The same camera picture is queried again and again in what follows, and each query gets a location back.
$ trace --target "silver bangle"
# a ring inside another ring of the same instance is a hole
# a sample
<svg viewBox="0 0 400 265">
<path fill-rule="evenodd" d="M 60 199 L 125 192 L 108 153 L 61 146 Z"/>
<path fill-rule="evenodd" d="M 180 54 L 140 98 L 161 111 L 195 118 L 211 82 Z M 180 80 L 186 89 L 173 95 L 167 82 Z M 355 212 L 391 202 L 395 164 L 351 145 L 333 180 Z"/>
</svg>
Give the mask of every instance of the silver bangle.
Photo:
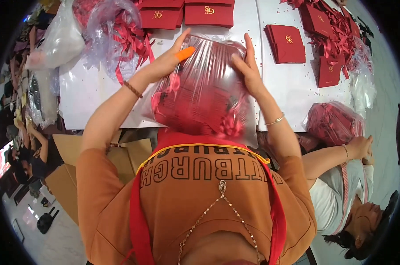
<svg viewBox="0 0 400 265">
<path fill-rule="evenodd" d="M 346 161 L 348 161 L 349 160 L 349 151 L 347 151 L 347 146 L 345 144 L 342 144 L 341 146 L 343 146 L 344 150 L 346 150 L 346 155 L 347 155 Z"/>
<path fill-rule="evenodd" d="M 272 125 L 272 124 L 279 123 L 280 121 L 282 121 L 282 119 L 284 119 L 284 117 L 285 117 L 285 114 L 283 112 L 282 116 L 280 118 L 276 119 L 273 123 L 265 123 L 265 125 Z"/>
</svg>

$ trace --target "gold chain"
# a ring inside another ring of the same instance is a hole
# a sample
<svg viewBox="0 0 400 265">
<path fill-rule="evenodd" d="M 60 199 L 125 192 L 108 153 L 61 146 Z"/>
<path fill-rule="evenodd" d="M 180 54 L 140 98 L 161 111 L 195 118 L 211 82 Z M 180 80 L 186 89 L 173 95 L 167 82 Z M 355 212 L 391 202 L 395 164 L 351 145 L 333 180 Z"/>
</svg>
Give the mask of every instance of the gold chain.
<svg viewBox="0 0 400 265">
<path fill-rule="evenodd" d="M 190 229 L 190 231 L 188 231 L 188 234 L 185 236 L 184 240 L 179 243 L 179 254 L 178 254 L 178 265 L 181 265 L 181 254 L 182 254 L 182 248 L 185 246 L 185 242 L 187 241 L 188 237 L 190 236 L 191 232 L 193 231 L 194 228 L 196 228 L 196 226 L 199 224 L 200 220 L 203 219 L 203 216 L 205 214 L 207 214 L 207 212 L 217 203 L 219 202 L 220 199 L 224 199 L 226 202 L 228 202 L 229 206 L 232 207 L 232 203 L 230 203 L 228 201 L 228 199 L 225 197 L 224 193 L 226 191 L 226 182 L 225 180 L 221 180 L 219 181 L 218 184 L 218 189 L 219 192 L 221 193 L 221 196 L 219 197 L 219 199 L 216 199 L 216 201 L 213 202 L 213 204 L 211 204 L 204 212 L 203 214 L 200 216 L 200 218 L 196 221 L 196 224 L 193 225 Z M 257 253 L 257 262 L 258 265 L 260 265 L 260 255 L 259 255 L 259 250 L 257 249 L 257 245 L 256 245 L 256 240 L 254 239 L 252 233 L 250 232 L 249 228 L 247 227 L 245 221 L 243 220 L 243 218 L 241 218 L 240 214 L 237 212 L 237 210 L 232 207 L 232 210 L 234 211 L 234 213 L 238 216 L 238 218 L 240 218 L 241 222 L 244 224 L 244 227 L 247 229 L 247 232 L 249 232 L 250 237 L 253 240 L 253 244 L 254 244 L 254 248 L 256 249 L 256 253 Z"/>
</svg>

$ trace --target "bracelet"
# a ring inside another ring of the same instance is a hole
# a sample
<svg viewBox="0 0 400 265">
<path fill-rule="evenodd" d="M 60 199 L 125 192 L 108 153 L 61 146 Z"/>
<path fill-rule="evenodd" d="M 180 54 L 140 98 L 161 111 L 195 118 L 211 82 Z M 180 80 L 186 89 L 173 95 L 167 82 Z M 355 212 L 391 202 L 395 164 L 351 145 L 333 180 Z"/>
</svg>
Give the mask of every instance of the bracelet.
<svg viewBox="0 0 400 265">
<path fill-rule="evenodd" d="M 265 125 L 272 125 L 272 124 L 279 123 L 280 121 L 282 121 L 282 119 L 284 119 L 284 117 L 285 117 L 285 114 L 283 112 L 282 116 L 280 118 L 276 119 L 273 123 L 265 123 Z"/>
<path fill-rule="evenodd" d="M 346 161 L 347 161 L 347 160 L 349 160 L 349 151 L 347 151 L 347 146 L 345 144 L 342 144 L 341 146 L 343 146 L 344 150 L 346 150 L 346 155 L 347 155 Z"/>
<path fill-rule="evenodd" d="M 137 97 L 143 98 L 143 95 L 141 95 L 141 93 L 139 93 L 133 86 L 128 84 L 128 82 L 123 81 L 123 85 L 129 88 L 129 90 L 131 90 Z"/>
</svg>

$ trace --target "red apron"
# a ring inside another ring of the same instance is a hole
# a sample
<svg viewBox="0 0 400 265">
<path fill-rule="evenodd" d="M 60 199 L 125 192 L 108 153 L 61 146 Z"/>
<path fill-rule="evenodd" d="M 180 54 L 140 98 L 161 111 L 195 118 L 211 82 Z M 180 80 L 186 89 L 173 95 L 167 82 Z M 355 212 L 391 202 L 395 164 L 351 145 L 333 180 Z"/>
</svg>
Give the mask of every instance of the red apron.
<svg viewBox="0 0 400 265">
<path fill-rule="evenodd" d="M 257 154 L 250 151 L 246 146 L 227 140 L 216 139 L 211 136 L 193 136 L 177 132 L 168 132 L 168 133 L 160 132 L 158 134 L 158 140 L 159 138 L 160 142 L 158 143 L 156 149 L 153 151 L 153 155 L 151 157 L 155 156 L 157 153 L 160 153 L 166 149 L 178 146 L 221 146 L 221 147 L 228 146 L 249 151 L 256 157 L 258 156 Z M 268 177 L 267 183 L 268 183 L 268 188 L 270 190 L 269 194 L 270 196 L 271 194 L 274 194 L 273 198 L 270 197 L 270 202 L 273 201 L 270 212 L 273 225 L 272 225 L 272 236 L 271 236 L 271 250 L 269 257 L 269 264 L 274 265 L 276 264 L 285 243 L 285 237 L 286 237 L 285 215 L 280 198 L 275 188 L 275 184 L 271 177 L 272 175 L 269 171 L 269 168 L 263 161 L 264 160 L 263 158 L 260 157 L 260 159 L 258 160 L 265 169 L 265 172 Z M 131 233 L 130 237 L 133 249 L 128 253 L 127 257 L 129 257 L 130 253 L 134 251 L 135 257 L 139 265 L 154 265 L 155 262 L 151 250 L 149 228 L 147 226 L 147 221 L 145 219 L 144 212 L 140 204 L 140 181 L 141 181 L 141 172 L 143 167 L 144 163 L 141 164 L 141 166 L 137 171 L 137 175 L 134 179 L 131 191 L 129 212 L 130 212 L 130 233 Z"/>
</svg>

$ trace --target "gold monogram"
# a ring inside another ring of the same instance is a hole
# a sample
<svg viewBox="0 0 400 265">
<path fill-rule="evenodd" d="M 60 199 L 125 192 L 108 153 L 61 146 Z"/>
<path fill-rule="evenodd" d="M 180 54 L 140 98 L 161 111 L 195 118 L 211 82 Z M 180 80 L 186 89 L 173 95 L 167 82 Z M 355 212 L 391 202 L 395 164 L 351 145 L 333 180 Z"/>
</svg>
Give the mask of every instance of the gold monogram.
<svg viewBox="0 0 400 265">
<path fill-rule="evenodd" d="M 287 35 L 287 36 L 285 36 L 285 39 L 287 40 L 287 43 L 293 43 L 291 36 Z"/>
<path fill-rule="evenodd" d="M 204 7 L 204 13 L 205 14 L 213 14 L 215 13 L 215 10 L 213 9 L 213 6 L 205 6 Z"/>
<path fill-rule="evenodd" d="M 161 17 L 162 17 L 162 13 L 160 13 L 159 11 L 154 11 L 153 18 L 161 18 Z"/>
</svg>

